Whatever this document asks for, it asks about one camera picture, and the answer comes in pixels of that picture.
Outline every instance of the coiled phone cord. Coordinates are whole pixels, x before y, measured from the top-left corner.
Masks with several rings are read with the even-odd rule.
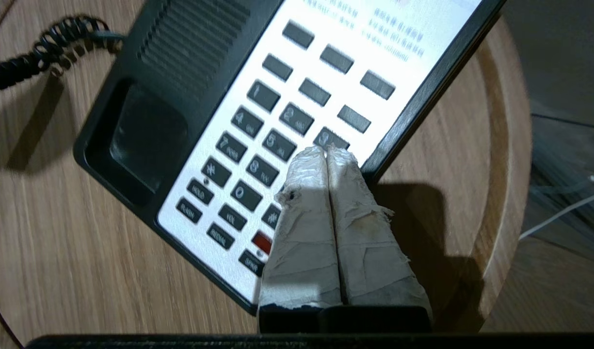
[[[0,90],[47,71],[52,64],[66,66],[66,48],[78,40],[89,40],[93,46],[113,52],[124,38],[109,31],[98,18],[66,17],[43,32],[31,52],[0,63]]]

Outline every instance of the desk phone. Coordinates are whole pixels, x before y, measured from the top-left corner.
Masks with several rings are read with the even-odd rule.
[[[376,181],[501,3],[149,0],[75,158],[254,313],[291,158],[334,144]]]

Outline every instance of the black button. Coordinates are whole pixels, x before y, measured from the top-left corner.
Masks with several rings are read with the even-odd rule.
[[[227,168],[223,167],[212,157],[209,158],[206,161],[206,164],[204,164],[204,167],[202,167],[202,173],[210,178],[211,181],[217,183],[218,186],[221,186],[221,188],[225,186],[225,183],[232,174]]]
[[[310,79],[304,80],[303,84],[301,84],[301,87],[299,87],[299,91],[323,107],[325,104],[327,104],[329,97],[332,96],[329,94],[329,92],[322,89]]]
[[[262,216],[262,221],[266,223],[271,228],[275,229],[277,226],[277,221],[279,220],[279,214],[281,211],[279,208],[275,207],[274,204],[271,204],[269,208],[264,212]]]
[[[288,139],[284,138],[283,135],[275,130],[269,132],[269,135],[266,136],[262,145],[283,161],[288,161],[297,148],[296,145],[292,144],[291,141],[288,141]]]
[[[297,131],[300,135],[305,135],[310,129],[312,122],[314,122],[314,119],[301,109],[297,108],[294,104],[289,103],[286,106],[286,109],[279,115],[279,121],[290,126],[290,128]]]
[[[210,190],[208,190],[204,185],[202,185],[202,183],[197,181],[197,179],[191,180],[189,186],[187,187],[187,190],[207,205],[213,198],[213,193],[210,192]]]
[[[181,201],[178,202],[177,210],[184,214],[184,216],[193,223],[197,223],[202,217],[202,212],[195,208],[195,206],[186,199],[181,199]]]
[[[241,161],[243,154],[247,150],[246,146],[242,145],[241,142],[237,141],[228,132],[224,132],[219,138],[219,142],[217,142],[215,148],[219,149],[220,152],[224,153],[225,156],[229,157],[235,163]]]
[[[247,109],[241,107],[232,117],[232,124],[240,128],[252,138],[255,138],[264,122],[255,117]]]
[[[239,181],[237,185],[234,186],[232,194],[230,195],[251,212],[256,209],[262,199],[262,196],[260,196],[256,190],[253,190],[252,187],[246,185],[243,181]]]
[[[375,75],[372,70],[368,70],[366,75],[361,78],[360,83],[370,91],[380,95],[380,97],[385,100],[389,99],[390,95],[392,95],[396,89],[394,86],[389,84],[389,82]]]
[[[338,137],[335,133],[331,132],[329,128],[323,127],[319,135],[314,139],[314,144],[327,148],[331,144],[334,144],[336,148],[348,148],[349,144]]]
[[[347,124],[353,126],[357,131],[361,133],[366,132],[366,130],[368,130],[368,126],[370,126],[370,120],[361,116],[360,113],[352,110],[351,108],[348,108],[347,106],[342,107],[339,113],[337,113],[337,117],[346,121]]]
[[[287,66],[286,63],[277,59],[273,55],[268,55],[264,59],[262,66],[283,81],[288,80],[288,77],[290,77],[290,74],[292,74],[292,68]]]
[[[314,34],[306,31],[302,27],[297,26],[294,22],[288,22],[282,35],[289,38],[290,40],[294,41],[295,44],[303,47],[308,48],[314,40]]]
[[[277,103],[277,100],[279,100],[279,93],[273,91],[262,82],[256,80],[252,88],[250,88],[250,91],[247,93],[247,97],[256,102],[262,108],[265,108],[271,112]]]
[[[275,177],[279,174],[278,170],[257,155],[252,159],[250,165],[247,166],[247,172],[268,187],[272,185],[273,181],[275,181]]]
[[[228,224],[230,224],[239,232],[245,223],[247,223],[247,220],[243,216],[238,214],[234,208],[228,205],[224,205],[221,210],[219,210],[219,217],[222,217],[224,221],[228,222]]]
[[[217,224],[213,223],[209,231],[206,232],[206,235],[210,236],[213,240],[215,240],[221,247],[225,248],[226,250],[232,246],[234,242],[234,238],[230,236],[224,229],[221,229]]]
[[[323,53],[321,53],[321,60],[327,62],[330,66],[341,71],[343,74],[346,74],[346,72],[348,72],[348,69],[350,69],[353,66],[352,59],[346,57],[345,55],[337,51],[337,49],[329,45],[325,47]]]
[[[244,250],[243,254],[241,254],[241,258],[239,258],[239,262],[243,263],[247,269],[251,270],[257,276],[262,276],[264,263],[254,257],[254,255],[248,250]]]

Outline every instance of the round wooden table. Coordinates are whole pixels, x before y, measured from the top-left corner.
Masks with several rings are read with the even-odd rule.
[[[0,60],[67,15],[127,32],[143,0],[0,0]],[[256,321],[73,160],[113,62],[0,92],[0,314],[21,343],[49,333],[254,333]],[[433,306],[476,331],[505,281],[530,174],[528,100],[500,19],[373,192]]]

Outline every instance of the red button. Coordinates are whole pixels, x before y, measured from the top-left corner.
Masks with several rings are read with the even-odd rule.
[[[271,239],[263,234],[260,230],[256,233],[256,236],[252,239],[252,243],[258,246],[261,250],[263,250],[266,254],[270,254],[271,252]]]

